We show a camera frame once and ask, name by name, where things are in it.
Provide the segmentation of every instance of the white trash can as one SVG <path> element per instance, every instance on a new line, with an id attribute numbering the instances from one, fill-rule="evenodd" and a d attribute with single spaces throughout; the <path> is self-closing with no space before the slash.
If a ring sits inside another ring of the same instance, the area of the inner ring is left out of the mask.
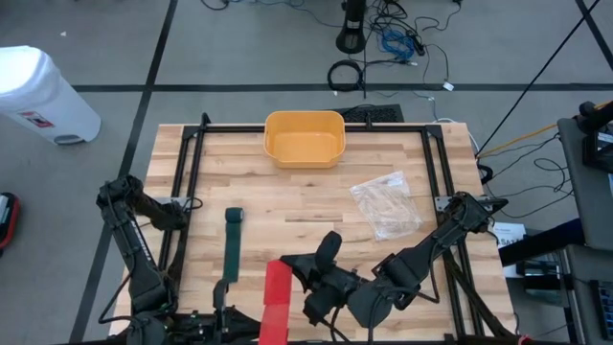
<path id="1" fill-rule="evenodd" d="M 101 126 L 51 58 L 29 46 L 0 48 L 0 113 L 57 145 L 92 141 Z"/>

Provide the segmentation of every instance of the black metal frame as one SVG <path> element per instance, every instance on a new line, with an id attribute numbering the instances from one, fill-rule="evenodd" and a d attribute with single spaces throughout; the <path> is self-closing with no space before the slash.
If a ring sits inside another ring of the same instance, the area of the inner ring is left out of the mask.
<path id="1" fill-rule="evenodd" d="M 185 126 L 183 128 L 181 147 L 179 149 L 179 157 L 177 160 L 177 166 L 175 170 L 174 180 L 172 182 L 171 196 L 178 196 L 181 189 L 181 182 L 184 173 L 184 166 L 186 156 L 188 152 L 188 144 L 190 140 L 195 136 L 196 143 L 194 148 L 194 156 L 192 162 L 192 170 L 190 174 L 190 182 L 188 184 L 188 197 L 194 197 L 195 183 L 197 181 L 198 167 L 200 163 L 200 155 L 202 147 L 204 145 L 205 133 L 263 133 L 264 125 L 248 125 L 248 126 L 208 126 L 211 121 L 207 114 L 202 115 L 202 122 L 199 126 Z M 451 177 L 451 170 L 449 168 L 449 162 L 447 160 L 447 152 L 444 145 L 443 130 L 440 125 L 377 125 L 377 124 L 346 124 L 346 132 L 401 132 L 401 133 L 418 133 L 421 136 L 421 143 L 423 145 L 423 154 L 425 158 L 426 169 L 428 171 L 428 179 L 430 183 L 430 192 L 432 194 L 432 202 L 435 213 L 437 213 L 437 224 L 441 225 L 440 212 L 437 211 L 437 205 L 435 198 L 441 196 L 439 191 L 439 184 L 436 176 L 436 169 L 434 165 L 434 159 L 432 156 L 432 147 L 430 146 L 430 137 L 434 138 L 437 144 L 438 154 L 441 160 L 441 168 L 443 172 L 443 182 L 445 186 L 445 192 L 448 196 L 453 196 L 455 189 L 453 186 L 453 179 Z M 190 215 L 188 212 L 188 226 L 181 233 L 179 238 L 179 244 L 177 248 L 181 248 L 181 252 L 177 249 L 177 254 L 174 257 L 170 269 L 173 269 L 171 277 L 175 279 L 177 291 L 179 290 L 179 284 L 182 274 L 182 266 L 184 263 L 185 247 L 187 246 L 188 230 L 190 226 Z M 168 257 L 170 252 L 170 243 L 172 239 L 171 232 L 165 232 L 162 239 L 162 248 L 160 251 L 159 267 L 165 269 L 168 264 Z M 468 282 L 474 287 L 474 280 L 472 277 L 472 271 L 470 269 L 470 260 L 466 248 L 465 241 L 458 242 L 458 255 L 460 258 L 460 267 L 464 275 L 467 277 Z M 457 336 L 466 335 L 464 319 L 462 315 L 462 306 L 460 303 L 460 295 L 458 293 L 458 287 L 455 279 L 449 272 L 449 266 L 451 261 L 455 260 L 450 252 L 443 255 L 447 285 L 449 288 L 449 298 L 451 301 L 451 309 L 453 313 L 454 326 Z M 477 310 L 470 305 L 470 315 L 473 323 L 473 329 L 475 335 L 485 335 L 483 323 Z M 442 341 L 375 341 L 375 344 L 433 344 L 443 343 Z"/>

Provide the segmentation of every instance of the clear plastic bag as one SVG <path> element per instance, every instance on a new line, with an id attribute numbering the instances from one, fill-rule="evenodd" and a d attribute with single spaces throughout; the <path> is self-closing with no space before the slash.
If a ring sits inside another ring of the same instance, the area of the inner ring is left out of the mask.
<path id="1" fill-rule="evenodd" d="M 423 224 L 403 172 L 393 172 L 350 188 L 377 241 L 416 232 Z"/>

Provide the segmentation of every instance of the red device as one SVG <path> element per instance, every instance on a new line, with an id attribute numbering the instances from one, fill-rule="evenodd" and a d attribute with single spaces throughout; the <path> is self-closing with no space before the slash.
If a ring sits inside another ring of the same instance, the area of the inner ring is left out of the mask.
<path id="1" fill-rule="evenodd" d="M 11 242 L 19 215 L 19 198 L 11 193 L 0 194 L 0 254 Z"/>

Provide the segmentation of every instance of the red label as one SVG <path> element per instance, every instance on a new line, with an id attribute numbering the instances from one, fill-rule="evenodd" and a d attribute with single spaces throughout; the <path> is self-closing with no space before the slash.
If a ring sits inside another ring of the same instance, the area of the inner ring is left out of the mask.
<path id="1" fill-rule="evenodd" d="M 42 115 L 38 114 L 35 111 L 24 111 L 24 112 L 20 112 L 18 113 L 22 118 L 30 121 L 31 123 L 33 123 L 36 127 L 39 128 L 52 128 L 55 127 L 54 124 L 50 123 L 49 121 L 47 121 L 47 119 L 45 119 L 44 117 L 42 117 Z"/>

